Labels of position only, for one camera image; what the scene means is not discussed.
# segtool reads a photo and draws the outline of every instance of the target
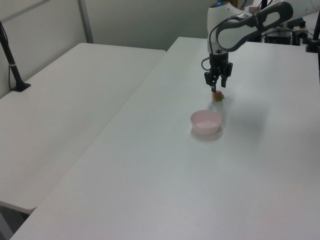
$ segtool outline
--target floor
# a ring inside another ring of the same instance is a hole
[[[0,206],[0,240],[9,240],[29,215]]]

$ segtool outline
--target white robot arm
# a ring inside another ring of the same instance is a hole
[[[250,14],[233,7],[229,2],[218,2],[208,10],[208,52],[210,70],[204,74],[206,83],[216,92],[231,75],[233,64],[228,62],[229,52],[236,51],[251,37],[279,24],[304,17],[320,10],[320,0],[274,0],[265,9]]]

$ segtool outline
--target tabletop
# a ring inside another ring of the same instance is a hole
[[[317,54],[245,43],[222,103],[207,55],[178,38],[12,240],[318,239]],[[192,132],[201,109],[222,115],[216,135]]]
[[[0,205],[31,213],[164,54],[81,43],[0,99]]]

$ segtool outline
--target bowl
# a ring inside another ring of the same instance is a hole
[[[222,117],[211,110],[196,111],[191,115],[192,129],[199,135],[210,136],[219,131]]]

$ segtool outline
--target wall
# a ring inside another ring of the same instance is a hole
[[[208,9],[216,2],[85,0],[85,7],[94,43],[168,50],[179,36],[206,38]]]
[[[3,27],[24,81],[78,43],[86,42],[77,0],[50,0]],[[0,48],[0,98],[8,92],[8,62]]]

